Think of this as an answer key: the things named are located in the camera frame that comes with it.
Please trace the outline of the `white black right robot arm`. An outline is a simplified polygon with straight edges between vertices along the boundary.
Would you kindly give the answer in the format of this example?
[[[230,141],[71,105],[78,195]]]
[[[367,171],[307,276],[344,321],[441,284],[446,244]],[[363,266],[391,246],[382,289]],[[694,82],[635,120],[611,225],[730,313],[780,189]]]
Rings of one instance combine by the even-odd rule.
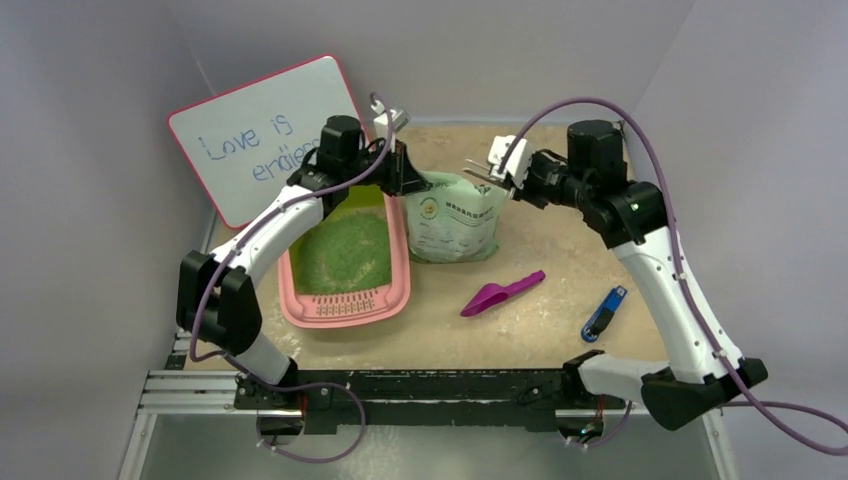
[[[665,346],[667,363],[620,359],[600,350],[565,365],[564,399],[584,407],[599,395],[634,401],[663,428],[678,430],[768,377],[722,333],[686,263],[660,188],[629,179],[625,142],[605,120],[567,129],[567,154],[502,143],[506,179],[517,201],[579,210],[635,282]]]

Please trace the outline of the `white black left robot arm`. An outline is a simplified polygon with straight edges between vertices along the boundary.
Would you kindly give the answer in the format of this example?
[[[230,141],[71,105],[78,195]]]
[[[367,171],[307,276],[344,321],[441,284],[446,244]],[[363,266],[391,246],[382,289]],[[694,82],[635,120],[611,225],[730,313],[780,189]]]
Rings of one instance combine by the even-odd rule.
[[[213,252],[193,250],[180,263],[177,326],[261,381],[259,395],[272,408],[297,399],[297,366],[262,333],[255,283],[346,200],[351,187],[374,185],[395,197],[431,188],[396,137],[408,121],[405,111],[388,109],[373,121],[378,138],[366,142],[358,119],[329,117],[318,145],[256,219]]]

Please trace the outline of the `purple plastic scoop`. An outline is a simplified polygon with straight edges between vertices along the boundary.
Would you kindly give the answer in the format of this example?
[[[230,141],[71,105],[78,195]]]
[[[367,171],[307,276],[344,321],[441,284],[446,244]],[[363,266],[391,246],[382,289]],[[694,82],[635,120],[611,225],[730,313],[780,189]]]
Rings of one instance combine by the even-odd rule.
[[[538,270],[508,285],[487,283],[483,285],[471,298],[471,300],[461,309],[460,316],[465,318],[477,316],[490,308],[534,288],[545,279],[546,273],[543,270]]]

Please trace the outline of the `pink green litter box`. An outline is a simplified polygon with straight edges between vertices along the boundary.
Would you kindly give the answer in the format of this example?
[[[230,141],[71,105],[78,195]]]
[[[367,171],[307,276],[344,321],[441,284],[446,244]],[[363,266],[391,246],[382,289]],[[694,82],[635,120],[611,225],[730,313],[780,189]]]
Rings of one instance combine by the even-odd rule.
[[[354,187],[347,200],[332,213],[334,219],[356,209],[384,212],[390,237],[392,279],[381,287],[335,295],[306,295],[296,291],[291,260],[301,240],[278,261],[278,292],[282,314],[304,329],[340,329],[363,326],[398,314],[411,295],[411,268],[403,203],[376,187]]]

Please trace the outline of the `green litter bag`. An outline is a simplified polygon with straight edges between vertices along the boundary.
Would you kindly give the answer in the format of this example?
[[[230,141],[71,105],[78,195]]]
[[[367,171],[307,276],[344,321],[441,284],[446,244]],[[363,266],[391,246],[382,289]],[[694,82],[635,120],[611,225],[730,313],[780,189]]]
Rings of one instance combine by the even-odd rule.
[[[432,188],[404,197],[407,244],[422,263],[483,261],[499,248],[496,232],[506,192],[460,175],[425,171]]]

